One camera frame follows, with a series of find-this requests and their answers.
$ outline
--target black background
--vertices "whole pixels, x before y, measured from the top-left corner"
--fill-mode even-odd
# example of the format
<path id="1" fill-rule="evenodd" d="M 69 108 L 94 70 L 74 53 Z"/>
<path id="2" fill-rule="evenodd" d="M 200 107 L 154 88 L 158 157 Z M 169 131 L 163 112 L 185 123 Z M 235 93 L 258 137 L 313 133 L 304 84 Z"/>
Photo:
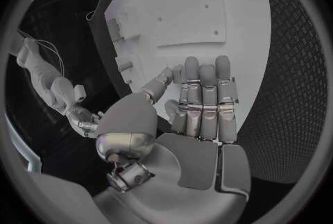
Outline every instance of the black background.
<path id="1" fill-rule="evenodd" d="M 4 8 L 8 4 L 8 1 L 1 0 L 1 8 Z M 327 3 L 332 7 L 333 0 L 327 0 Z M 292 223 L 307 223 L 311 220 L 312 216 L 320 216 L 325 222 L 332 222 L 333 217 L 330 212 L 331 205 L 329 203 L 333 195 L 332 183 L 333 169 L 331 168 L 312 200 Z M 269 188 L 270 186 L 268 185 L 265 191 L 270 191 Z M 16 194 L 3 170 L 0 171 L 0 223 L 40 223 Z"/>

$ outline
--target black mesh fabric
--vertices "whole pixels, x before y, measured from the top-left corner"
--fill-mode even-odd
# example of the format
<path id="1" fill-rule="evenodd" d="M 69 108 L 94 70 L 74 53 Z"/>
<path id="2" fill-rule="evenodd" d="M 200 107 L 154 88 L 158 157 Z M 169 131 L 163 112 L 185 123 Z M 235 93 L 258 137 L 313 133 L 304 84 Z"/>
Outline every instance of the black mesh fabric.
<path id="1" fill-rule="evenodd" d="M 254 177 L 296 182 L 326 114 L 326 68 L 316 29 L 299 0 L 269 0 L 271 44 L 258 96 L 239 131 Z"/>

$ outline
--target curved white panel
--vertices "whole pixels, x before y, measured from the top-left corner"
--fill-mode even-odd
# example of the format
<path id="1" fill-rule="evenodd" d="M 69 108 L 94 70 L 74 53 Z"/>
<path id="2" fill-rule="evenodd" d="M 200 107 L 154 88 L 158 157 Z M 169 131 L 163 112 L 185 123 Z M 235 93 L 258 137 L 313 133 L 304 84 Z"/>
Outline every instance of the curved white panel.
<path id="1" fill-rule="evenodd" d="M 133 64 L 122 72 L 133 92 L 166 66 L 184 63 L 187 56 L 197 57 L 200 63 L 214 63 L 218 55 L 227 55 L 238 87 L 236 120 L 240 129 L 267 63 L 269 0 L 113 0 L 105 18 L 117 63 Z M 172 84 L 155 105 L 158 114 L 168 119 L 164 103 L 178 97 L 179 86 Z"/>

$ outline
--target white panel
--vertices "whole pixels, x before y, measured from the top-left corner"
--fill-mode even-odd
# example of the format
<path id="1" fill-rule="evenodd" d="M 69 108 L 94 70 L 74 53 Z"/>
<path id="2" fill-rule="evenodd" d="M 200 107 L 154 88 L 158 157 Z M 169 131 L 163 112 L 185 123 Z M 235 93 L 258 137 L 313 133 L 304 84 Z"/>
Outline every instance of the white panel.
<path id="1" fill-rule="evenodd" d="M 187 56 L 214 63 L 225 54 L 236 78 L 239 105 L 238 130 L 258 93 L 270 44 L 269 0 L 113 0 L 105 12 L 115 18 L 124 38 L 114 43 L 118 58 L 135 59 L 122 72 L 133 92 L 166 66 L 184 63 Z M 179 97 L 172 84 L 155 105 L 168 119 L 164 103 Z"/>

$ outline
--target wire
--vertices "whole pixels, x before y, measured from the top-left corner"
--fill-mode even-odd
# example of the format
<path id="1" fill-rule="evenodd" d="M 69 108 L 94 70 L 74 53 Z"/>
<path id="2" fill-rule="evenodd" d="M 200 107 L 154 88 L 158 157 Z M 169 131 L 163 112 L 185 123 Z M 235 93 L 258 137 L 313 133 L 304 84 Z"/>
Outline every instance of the wire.
<path id="1" fill-rule="evenodd" d="M 51 51 L 51 52 L 53 52 L 55 55 L 57 55 L 58 60 L 59 60 L 60 73 L 61 73 L 62 76 L 65 76 L 65 66 L 64 66 L 64 62 L 63 62 L 63 60 L 62 60 L 62 58 L 61 58 L 61 56 L 60 56 L 60 54 L 59 54 L 58 49 L 56 48 L 56 46 L 55 46 L 53 43 L 51 43 L 51 42 L 49 42 L 49 41 L 45 41 L 45 40 L 43 40 L 43 39 L 35 39 L 35 38 L 33 38 L 30 34 L 24 32 L 24 31 L 22 31 L 22 30 L 20 30 L 20 29 L 18 29 L 18 32 L 19 32 L 23 37 L 27 37 L 27 38 L 30 38 L 30 39 L 35 40 L 36 43 L 38 43 L 40 46 L 42 46 L 42 47 L 48 49 L 49 51 Z"/>

